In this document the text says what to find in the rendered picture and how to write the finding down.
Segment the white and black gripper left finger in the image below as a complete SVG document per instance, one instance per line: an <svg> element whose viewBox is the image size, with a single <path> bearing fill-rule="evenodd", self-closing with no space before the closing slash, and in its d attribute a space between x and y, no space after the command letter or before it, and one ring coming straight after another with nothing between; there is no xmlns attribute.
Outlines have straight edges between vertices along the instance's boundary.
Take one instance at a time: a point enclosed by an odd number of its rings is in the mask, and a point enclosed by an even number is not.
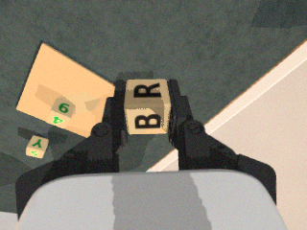
<svg viewBox="0 0 307 230"><path fill-rule="evenodd" d="M88 173L119 173L119 152L128 144L125 115L127 82L117 80L113 97L106 97L102 121L90 130L90 136L53 160L21 174L15 182L17 220L33 193L57 178ZM86 172L86 173L85 173Z"/></svg>

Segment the tan square mat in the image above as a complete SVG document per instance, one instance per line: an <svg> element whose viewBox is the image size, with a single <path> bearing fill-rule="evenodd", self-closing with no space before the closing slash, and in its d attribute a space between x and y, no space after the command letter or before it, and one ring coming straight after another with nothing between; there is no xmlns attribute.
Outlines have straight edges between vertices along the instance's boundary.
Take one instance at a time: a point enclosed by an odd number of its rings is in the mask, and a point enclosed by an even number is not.
<svg viewBox="0 0 307 230"><path fill-rule="evenodd" d="M75 106L65 129L90 136L102 121L106 97L115 85L46 43L42 43L17 110L45 121L56 98Z"/></svg>

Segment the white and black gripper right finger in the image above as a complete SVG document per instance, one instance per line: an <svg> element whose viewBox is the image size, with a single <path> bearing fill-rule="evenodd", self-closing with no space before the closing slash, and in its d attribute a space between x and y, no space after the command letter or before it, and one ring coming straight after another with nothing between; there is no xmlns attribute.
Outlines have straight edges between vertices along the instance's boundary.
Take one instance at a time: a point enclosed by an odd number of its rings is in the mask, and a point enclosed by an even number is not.
<svg viewBox="0 0 307 230"><path fill-rule="evenodd" d="M187 96L180 95L177 80L167 84L171 100L168 139L177 150L178 170L224 169L250 174L265 186L276 205L275 170L266 163L236 154L207 134L204 125L194 120Z"/></svg>

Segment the tan letter block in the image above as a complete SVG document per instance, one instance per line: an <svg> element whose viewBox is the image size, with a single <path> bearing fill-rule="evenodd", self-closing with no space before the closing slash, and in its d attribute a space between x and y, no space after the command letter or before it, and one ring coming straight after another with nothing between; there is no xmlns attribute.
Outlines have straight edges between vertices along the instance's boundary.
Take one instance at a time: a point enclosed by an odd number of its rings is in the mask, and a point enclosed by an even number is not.
<svg viewBox="0 0 307 230"><path fill-rule="evenodd" d="M45 122L57 127L65 128L71 120L74 110L75 106L73 104L56 98L45 119Z"/></svg>
<svg viewBox="0 0 307 230"><path fill-rule="evenodd" d="M49 139L38 137L33 135L29 142L26 154L34 157L42 158L46 148L48 146Z"/></svg>
<svg viewBox="0 0 307 230"><path fill-rule="evenodd" d="M128 134L167 133L171 100L166 80L127 80L125 115Z"/></svg>

